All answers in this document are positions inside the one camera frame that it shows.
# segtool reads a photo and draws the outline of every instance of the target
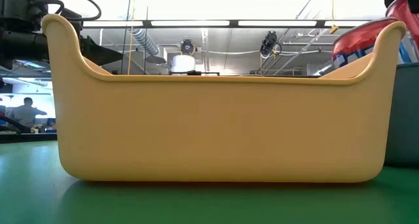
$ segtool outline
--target green table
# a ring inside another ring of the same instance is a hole
[[[0,223],[419,223],[419,170],[362,184],[94,183],[55,141],[0,144]]]

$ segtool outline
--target fluorescent light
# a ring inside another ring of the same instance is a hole
[[[115,27],[131,27],[131,26],[142,26],[143,22],[142,21],[88,21],[88,22],[84,22],[83,26],[84,27],[110,27],[110,28],[115,28]]]
[[[286,20],[286,21],[239,21],[239,26],[307,26],[312,27],[317,21],[308,20]]]
[[[228,26],[226,20],[191,20],[191,21],[151,21],[153,26]]]
[[[342,26],[342,27],[357,27],[363,24],[366,24],[369,21],[326,21],[325,26],[331,27],[333,24],[336,26]]]

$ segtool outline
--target green tabletop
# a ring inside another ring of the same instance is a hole
[[[0,144],[0,223],[419,223],[419,170],[361,184],[94,183],[55,141]]]

